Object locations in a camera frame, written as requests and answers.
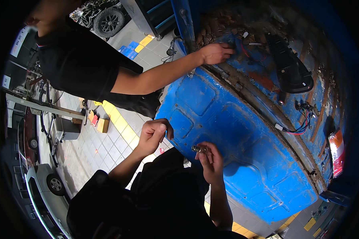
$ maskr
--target white connector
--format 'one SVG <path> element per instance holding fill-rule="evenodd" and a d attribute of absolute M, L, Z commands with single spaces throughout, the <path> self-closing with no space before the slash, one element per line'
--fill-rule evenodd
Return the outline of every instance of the white connector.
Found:
<path fill-rule="evenodd" d="M 278 129 L 278 130 L 280 130 L 280 131 L 282 131 L 283 130 L 283 127 L 282 126 L 280 126 L 279 124 L 275 124 L 275 128 L 276 129 Z"/>

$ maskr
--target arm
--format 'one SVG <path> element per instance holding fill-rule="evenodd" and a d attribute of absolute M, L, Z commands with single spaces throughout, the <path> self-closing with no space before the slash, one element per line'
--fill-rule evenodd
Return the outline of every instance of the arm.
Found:
<path fill-rule="evenodd" d="M 233 215 L 227 202 L 222 155 L 213 143 L 202 142 L 198 146 L 208 149 L 206 154 L 197 154 L 196 160 L 201 161 L 205 180 L 211 184 L 210 218 L 220 230 L 231 231 Z"/>
<path fill-rule="evenodd" d="M 159 143 L 163 141 L 166 130 L 168 138 L 173 138 L 173 128 L 167 119 L 151 120 L 144 124 L 141 130 L 140 141 L 132 153 L 119 165 L 109 172 L 109 177 L 125 188 L 133 178 L 141 161 L 154 153 Z"/>
<path fill-rule="evenodd" d="M 234 54 L 227 43 L 210 44 L 173 62 L 158 65 L 142 74 L 120 67 L 111 90 L 121 94 L 149 94 L 174 82 L 202 64 L 218 64 Z"/>

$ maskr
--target black t-shirt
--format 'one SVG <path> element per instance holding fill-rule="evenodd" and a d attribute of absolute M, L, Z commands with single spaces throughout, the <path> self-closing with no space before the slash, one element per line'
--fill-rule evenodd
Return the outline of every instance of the black t-shirt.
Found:
<path fill-rule="evenodd" d="M 72 198 L 67 222 L 76 239 L 245 238 L 218 231 L 204 207 L 208 189 L 173 148 L 146 163 L 130 191 L 98 170 Z"/>
<path fill-rule="evenodd" d="M 119 67 L 142 73 L 140 65 L 122 55 L 89 29 L 69 17 L 66 22 L 68 29 L 43 37 L 38 37 L 37 34 L 35 36 L 40 48 L 40 67 L 54 88 L 101 102 L 109 97 Z M 140 96 L 118 95 L 119 101 L 125 101 L 125 104 L 140 99 Z"/>

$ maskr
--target car wheel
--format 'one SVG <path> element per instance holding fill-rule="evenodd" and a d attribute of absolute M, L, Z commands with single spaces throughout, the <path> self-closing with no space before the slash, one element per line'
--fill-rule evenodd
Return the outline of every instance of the car wheel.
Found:
<path fill-rule="evenodd" d="M 29 140 L 29 147 L 32 148 L 33 150 L 37 150 L 38 142 L 36 138 L 31 138 Z"/>
<path fill-rule="evenodd" d="M 57 196 L 63 196 L 65 194 L 64 184 L 62 183 L 60 177 L 56 174 L 50 174 L 47 176 L 47 185 L 53 194 Z"/>
<path fill-rule="evenodd" d="M 124 26 L 125 17 L 117 8 L 108 8 L 97 15 L 93 29 L 100 37 L 112 37 Z"/>

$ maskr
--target man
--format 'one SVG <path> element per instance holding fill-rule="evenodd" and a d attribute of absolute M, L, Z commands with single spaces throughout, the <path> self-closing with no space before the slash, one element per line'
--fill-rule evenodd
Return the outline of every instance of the man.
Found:
<path fill-rule="evenodd" d="M 210 44 L 176 61 L 144 73 L 87 28 L 67 15 L 81 0 L 42 0 L 27 19 L 36 25 L 40 65 L 51 85 L 69 94 L 155 117 L 158 89 L 202 64 L 218 64 L 234 51 L 226 43 Z"/>
<path fill-rule="evenodd" d="M 172 148 L 146 163 L 125 189 L 141 161 L 165 137 L 173 137 L 167 119 L 144 124 L 138 146 L 109 174 L 98 170 L 72 198 L 67 222 L 76 239 L 246 238 L 231 232 L 233 217 L 223 180 L 223 158 L 209 142 L 196 155 L 197 166 L 184 168 L 183 155 Z M 204 207 L 211 184 L 210 217 Z"/>

